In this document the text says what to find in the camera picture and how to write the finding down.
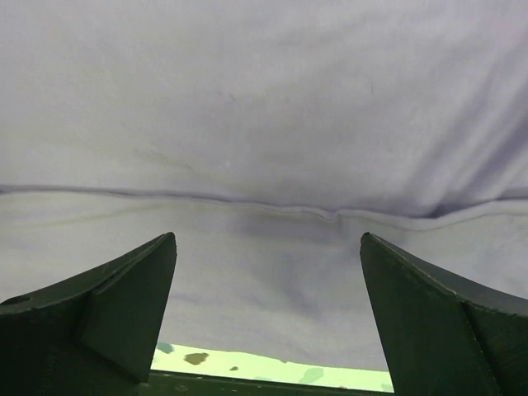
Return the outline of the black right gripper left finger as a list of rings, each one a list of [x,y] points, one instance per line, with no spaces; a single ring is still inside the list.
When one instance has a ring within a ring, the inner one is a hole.
[[[3,395],[136,395],[149,380],[176,267],[165,233],[1,303]]]

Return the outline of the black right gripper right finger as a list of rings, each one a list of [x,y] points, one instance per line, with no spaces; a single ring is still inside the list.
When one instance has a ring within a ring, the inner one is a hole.
[[[397,395],[525,395],[527,301],[372,234],[361,268]]]

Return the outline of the purple t shirt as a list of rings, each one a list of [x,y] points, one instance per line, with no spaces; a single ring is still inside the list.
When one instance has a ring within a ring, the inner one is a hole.
[[[2,298],[167,232],[190,347],[382,370],[367,232],[526,296],[526,2],[2,2]]]

